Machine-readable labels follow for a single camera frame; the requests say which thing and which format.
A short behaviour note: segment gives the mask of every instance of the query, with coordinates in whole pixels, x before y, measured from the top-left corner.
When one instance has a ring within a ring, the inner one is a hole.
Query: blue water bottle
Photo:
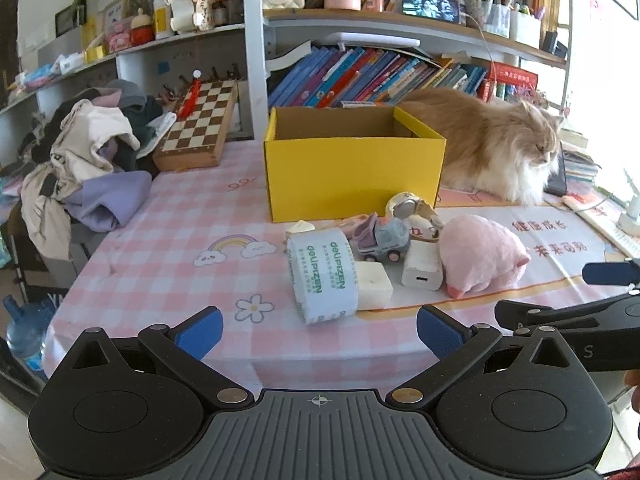
[[[6,328],[6,343],[14,357],[22,360],[38,377],[47,380],[42,371],[44,336],[56,307],[49,299],[18,306],[11,295],[2,299],[11,321]]]

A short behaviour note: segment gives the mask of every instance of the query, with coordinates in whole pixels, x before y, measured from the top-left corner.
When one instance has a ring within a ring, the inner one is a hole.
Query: tablecloth
[[[218,168],[159,175],[133,220],[105,238],[53,319],[44,369],[50,375],[87,327],[134,336],[214,305],[223,314],[223,338],[203,361],[254,394],[378,388],[385,395],[436,361],[416,333],[419,305],[436,304],[467,325],[496,325],[493,309],[501,298],[559,308],[624,290],[587,286],[580,278],[585,263],[620,254],[574,213],[448,190],[440,192],[438,212],[445,221],[479,214],[516,233],[532,254],[517,288],[455,301],[441,290],[399,285],[401,264],[386,264],[394,284],[386,309],[306,326],[284,253],[290,224],[270,223],[262,144],[229,143]],[[414,234],[419,229],[412,227]]]

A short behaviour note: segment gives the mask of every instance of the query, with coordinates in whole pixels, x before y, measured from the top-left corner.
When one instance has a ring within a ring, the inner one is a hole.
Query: pile of clothes
[[[153,96],[116,79],[62,103],[39,140],[28,136],[23,157],[36,167],[22,183],[22,218],[43,256],[69,259],[71,217],[94,232],[131,220],[155,173],[143,161],[175,120]]]

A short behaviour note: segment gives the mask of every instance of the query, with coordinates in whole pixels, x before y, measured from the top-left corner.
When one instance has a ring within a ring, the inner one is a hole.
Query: cat
[[[447,139],[444,187],[484,190],[523,205],[542,202],[558,170],[560,117],[527,102],[488,104],[449,88],[413,91],[398,107]]]

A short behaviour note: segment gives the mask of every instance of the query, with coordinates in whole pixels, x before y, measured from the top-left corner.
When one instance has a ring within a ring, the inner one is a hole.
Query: pink plush toy
[[[440,232],[438,245],[447,292],[455,299],[489,286],[494,290],[511,288],[531,260],[515,234],[476,215],[449,220]]]

